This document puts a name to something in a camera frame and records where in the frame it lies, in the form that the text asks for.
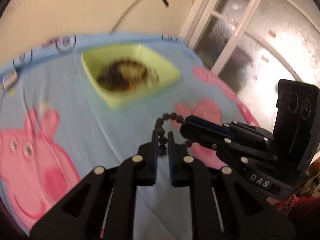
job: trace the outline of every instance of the pink cheek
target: pink cheek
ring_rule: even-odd
[[[68,183],[59,168],[52,168],[44,173],[44,188],[54,201],[59,201],[69,189]]]

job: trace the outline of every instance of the square yellow-green bowl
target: square yellow-green bowl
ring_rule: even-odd
[[[117,44],[84,51],[81,54],[81,60],[90,83],[112,109],[117,109],[136,98],[151,95],[177,82],[180,78],[180,71],[175,65],[142,44]],[[159,76],[158,85],[151,89],[129,91],[108,91],[101,87],[97,77],[102,70],[121,60],[137,61],[147,68],[156,70]]]

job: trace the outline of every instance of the beaded bracelet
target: beaded bracelet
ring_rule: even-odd
[[[162,157],[167,153],[167,147],[166,143],[168,142],[168,139],[164,136],[165,130],[162,128],[162,125],[164,124],[164,121],[176,121],[177,123],[183,123],[183,117],[181,115],[177,115],[176,113],[165,113],[162,115],[162,118],[158,118],[156,120],[155,130],[158,132],[159,138],[159,147],[158,147],[158,156]],[[190,148],[192,146],[192,141],[186,140],[184,143],[186,148]]]

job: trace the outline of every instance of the beige wall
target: beige wall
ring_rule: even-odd
[[[109,32],[135,0],[11,0],[0,19],[0,65],[48,38]],[[142,0],[119,31],[179,35],[193,0]]]

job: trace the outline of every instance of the cartoon pig ear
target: cartoon pig ear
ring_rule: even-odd
[[[48,110],[44,112],[40,122],[40,133],[45,138],[53,138],[57,132],[60,118],[56,110]]]
[[[35,108],[30,109],[26,113],[25,121],[24,121],[24,128],[26,133],[34,134],[35,133],[35,126],[37,122],[38,112]]]

